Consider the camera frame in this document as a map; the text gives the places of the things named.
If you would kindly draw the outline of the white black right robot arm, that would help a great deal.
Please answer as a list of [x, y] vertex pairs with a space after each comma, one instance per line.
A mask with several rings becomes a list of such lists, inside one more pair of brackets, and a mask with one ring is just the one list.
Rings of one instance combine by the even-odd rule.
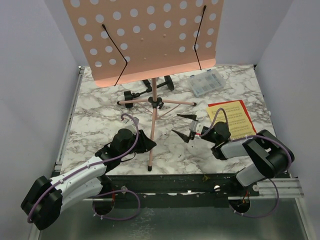
[[177, 116], [191, 120], [188, 135], [173, 131], [185, 143], [198, 135], [200, 139], [214, 144], [211, 152], [218, 160], [226, 161], [236, 157], [251, 159], [251, 165], [241, 169], [230, 179], [230, 191], [236, 196], [243, 195], [248, 186], [255, 182], [272, 179], [287, 171], [295, 160], [293, 152], [266, 129], [255, 135], [232, 140], [226, 122], [219, 121], [207, 127], [197, 120], [195, 114]]

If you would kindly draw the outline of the pink perforated music stand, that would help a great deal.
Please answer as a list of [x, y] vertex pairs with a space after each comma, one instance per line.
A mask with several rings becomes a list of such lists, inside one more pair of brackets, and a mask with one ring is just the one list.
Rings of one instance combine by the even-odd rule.
[[216, 64], [221, 0], [65, 0], [99, 87]]

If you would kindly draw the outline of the clear plastic compartment box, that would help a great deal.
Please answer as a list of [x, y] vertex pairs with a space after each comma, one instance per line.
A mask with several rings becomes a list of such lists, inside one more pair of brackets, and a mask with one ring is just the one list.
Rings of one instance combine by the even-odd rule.
[[209, 69], [205, 72], [191, 75], [187, 82], [196, 98], [220, 91], [226, 86], [226, 80], [216, 69]]

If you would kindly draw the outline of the aluminium frame rail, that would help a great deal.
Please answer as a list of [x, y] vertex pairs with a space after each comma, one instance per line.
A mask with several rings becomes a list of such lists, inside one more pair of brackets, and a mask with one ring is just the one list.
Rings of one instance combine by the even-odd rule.
[[274, 178], [258, 182], [254, 188], [258, 190], [259, 196], [265, 199], [277, 197], [283, 199], [299, 199], [304, 197], [304, 192], [298, 178]]

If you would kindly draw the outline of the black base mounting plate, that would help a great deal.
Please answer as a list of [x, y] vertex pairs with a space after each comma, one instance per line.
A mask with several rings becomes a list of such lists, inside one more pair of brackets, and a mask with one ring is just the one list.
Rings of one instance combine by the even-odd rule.
[[230, 186], [232, 177], [229, 173], [110, 175], [103, 176], [102, 190], [98, 195], [91, 197], [94, 198], [96, 207], [100, 209], [107, 207], [107, 198], [104, 194], [115, 191], [115, 206], [119, 209], [132, 209], [137, 202], [140, 202], [142, 208], [234, 206], [237, 211], [246, 212], [250, 208], [250, 199], [260, 197], [258, 190], [254, 189], [258, 182], [243, 189], [235, 189]]

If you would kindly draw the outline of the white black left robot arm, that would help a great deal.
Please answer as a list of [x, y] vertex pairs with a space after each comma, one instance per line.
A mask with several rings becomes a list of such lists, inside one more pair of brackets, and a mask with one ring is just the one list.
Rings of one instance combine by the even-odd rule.
[[156, 145], [143, 130], [133, 132], [122, 128], [110, 143], [82, 165], [52, 178], [37, 178], [20, 205], [27, 215], [27, 222], [44, 230], [73, 204], [97, 195], [107, 197], [111, 185], [103, 180], [103, 176], [119, 166], [125, 156], [147, 153]]

